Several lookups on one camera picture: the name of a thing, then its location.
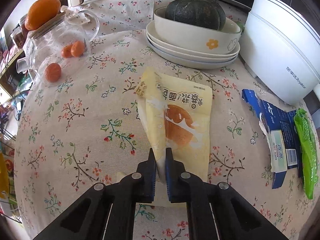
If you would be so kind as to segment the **yellow bread wrapper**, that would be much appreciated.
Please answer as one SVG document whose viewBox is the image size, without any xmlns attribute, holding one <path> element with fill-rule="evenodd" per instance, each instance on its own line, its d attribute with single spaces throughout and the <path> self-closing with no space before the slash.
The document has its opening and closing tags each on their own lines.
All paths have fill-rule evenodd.
<svg viewBox="0 0 320 240">
<path fill-rule="evenodd" d="M 187 171 L 207 179 L 210 152 L 210 87 L 146 68 L 136 88 L 138 114 L 165 182 L 165 150 Z"/>
</svg>

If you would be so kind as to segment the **floral tablecloth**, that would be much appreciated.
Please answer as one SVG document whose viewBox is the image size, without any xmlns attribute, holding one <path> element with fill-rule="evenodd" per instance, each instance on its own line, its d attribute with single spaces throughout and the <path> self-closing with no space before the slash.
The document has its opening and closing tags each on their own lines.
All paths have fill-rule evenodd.
<svg viewBox="0 0 320 240">
<path fill-rule="evenodd" d="M 159 57 L 145 26 L 172 0 L 104 0 L 85 6 L 99 17 L 92 56 L 72 63 L 58 85 L 33 84 L 15 145 L 15 192 L 23 226 L 34 238 L 96 182 L 115 183 L 148 156 L 135 87 L 145 68 L 212 87 L 210 183 L 229 182 L 289 239 L 301 239 L 319 212 L 297 170 L 272 189 L 267 141 L 241 91 L 290 109 L 255 80 L 240 59 L 202 72 Z"/>
</svg>

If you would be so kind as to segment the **blue flattened carton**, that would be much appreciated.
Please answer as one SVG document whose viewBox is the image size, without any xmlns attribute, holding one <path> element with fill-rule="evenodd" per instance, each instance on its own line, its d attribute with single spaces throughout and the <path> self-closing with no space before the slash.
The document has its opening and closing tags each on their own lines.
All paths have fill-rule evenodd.
<svg viewBox="0 0 320 240">
<path fill-rule="evenodd" d="M 296 168 L 302 177 L 302 150 L 293 117 L 296 111 L 286 112 L 260 99 L 251 89 L 242 90 L 242 99 L 259 119 L 259 126 L 271 153 L 272 189 L 282 187 L 287 170 Z"/>
</svg>

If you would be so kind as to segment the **green snack bag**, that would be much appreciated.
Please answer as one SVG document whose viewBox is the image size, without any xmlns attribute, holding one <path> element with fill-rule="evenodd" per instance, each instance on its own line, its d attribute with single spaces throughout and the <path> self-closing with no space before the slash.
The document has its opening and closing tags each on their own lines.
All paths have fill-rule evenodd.
<svg viewBox="0 0 320 240">
<path fill-rule="evenodd" d="M 299 108 L 293 120 L 302 149 L 304 190 L 307 198 L 312 200 L 315 186 L 318 183 L 316 140 L 306 110 Z"/>
</svg>

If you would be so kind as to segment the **stacked white plates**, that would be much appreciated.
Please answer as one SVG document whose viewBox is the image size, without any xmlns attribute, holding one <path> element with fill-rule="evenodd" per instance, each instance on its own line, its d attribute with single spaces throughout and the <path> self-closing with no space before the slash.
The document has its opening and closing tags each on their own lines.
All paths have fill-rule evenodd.
<svg viewBox="0 0 320 240">
<path fill-rule="evenodd" d="M 240 44 L 236 43 L 235 48 L 230 54 L 227 55 L 210 55 L 201 56 L 201 53 L 195 51 L 182 49 L 159 39 L 158 34 L 155 29 L 155 22 L 151 21 L 146 26 L 146 38 L 149 43 L 149 47 L 158 54 L 160 57 L 178 64 L 184 67 L 202 69 L 202 70 L 212 70 L 221 68 L 232 64 L 239 55 Z"/>
</svg>

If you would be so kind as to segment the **glass jar with wooden lid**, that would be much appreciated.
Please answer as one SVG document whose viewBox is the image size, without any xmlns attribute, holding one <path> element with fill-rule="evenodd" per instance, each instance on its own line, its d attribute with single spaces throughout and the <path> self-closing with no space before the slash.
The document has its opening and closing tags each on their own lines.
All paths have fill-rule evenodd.
<svg viewBox="0 0 320 240">
<path fill-rule="evenodd" d="M 27 38 L 25 57 L 16 63 L 17 72 L 32 70 L 36 77 L 47 86 L 54 86 L 72 77 L 92 55 L 91 42 L 97 36 L 100 23 L 97 16 L 88 10 L 66 15 L 62 12 L 35 31 L 30 31 Z M 63 47 L 82 41 L 85 52 L 80 57 L 63 58 Z M 57 63 L 61 67 L 61 77 L 50 83 L 44 76 L 46 67 Z"/>
</svg>

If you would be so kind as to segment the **white flower bowl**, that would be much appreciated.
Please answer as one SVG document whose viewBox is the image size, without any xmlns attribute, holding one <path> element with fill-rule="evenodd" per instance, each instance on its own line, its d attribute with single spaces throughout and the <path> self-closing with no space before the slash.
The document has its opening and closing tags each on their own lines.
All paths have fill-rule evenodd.
<svg viewBox="0 0 320 240">
<path fill-rule="evenodd" d="M 162 41 L 183 49 L 208 54 L 228 54 L 237 44 L 242 29 L 232 20 L 226 18 L 221 31 L 213 30 L 165 18 L 166 7 L 154 12 L 156 33 Z"/>
</svg>

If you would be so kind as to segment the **white electric cooking pot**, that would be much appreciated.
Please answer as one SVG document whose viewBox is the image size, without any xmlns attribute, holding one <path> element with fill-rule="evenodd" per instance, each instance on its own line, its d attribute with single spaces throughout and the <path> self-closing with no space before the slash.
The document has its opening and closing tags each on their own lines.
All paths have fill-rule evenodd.
<svg viewBox="0 0 320 240">
<path fill-rule="evenodd" d="M 319 35 L 281 0 L 254 0 L 239 43 L 250 70 L 285 103 L 319 84 Z"/>
</svg>

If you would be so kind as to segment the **glass jar with red snacks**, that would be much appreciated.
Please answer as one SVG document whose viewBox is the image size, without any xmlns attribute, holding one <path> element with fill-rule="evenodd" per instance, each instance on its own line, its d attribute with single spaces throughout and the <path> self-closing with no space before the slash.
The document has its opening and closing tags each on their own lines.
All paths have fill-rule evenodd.
<svg viewBox="0 0 320 240">
<path fill-rule="evenodd" d="M 25 14 L 22 18 L 20 18 L 19 24 L 15 27 L 15 29 L 10 34 L 10 37 L 14 43 L 14 45 L 18 49 L 22 49 L 25 41 L 27 39 L 29 30 L 25 27 L 25 20 L 26 20 L 27 14 Z"/>
</svg>

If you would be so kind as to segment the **dark green pumpkin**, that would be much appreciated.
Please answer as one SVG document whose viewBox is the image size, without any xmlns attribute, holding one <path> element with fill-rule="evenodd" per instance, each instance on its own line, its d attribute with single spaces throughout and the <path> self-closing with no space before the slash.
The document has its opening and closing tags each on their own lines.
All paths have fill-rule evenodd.
<svg viewBox="0 0 320 240">
<path fill-rule="evenodd" d="M 165 18 L 219 31 L 226 22 L 224 10 L 214 0 L 174 0 L 167 6 Z"/>
</svg>

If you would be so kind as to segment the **large orange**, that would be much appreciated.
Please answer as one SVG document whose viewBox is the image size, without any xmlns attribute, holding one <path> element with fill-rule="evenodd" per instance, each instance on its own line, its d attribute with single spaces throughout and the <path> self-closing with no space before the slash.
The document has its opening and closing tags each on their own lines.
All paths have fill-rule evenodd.
<svg viewBox="0 0 320 240">
<path fill-rule="evenodd" d="M 38 0 L 29 8 L 24 26 L 33 31 L 54 18 L 61 8 L 60 0 Z"/>
</svg>

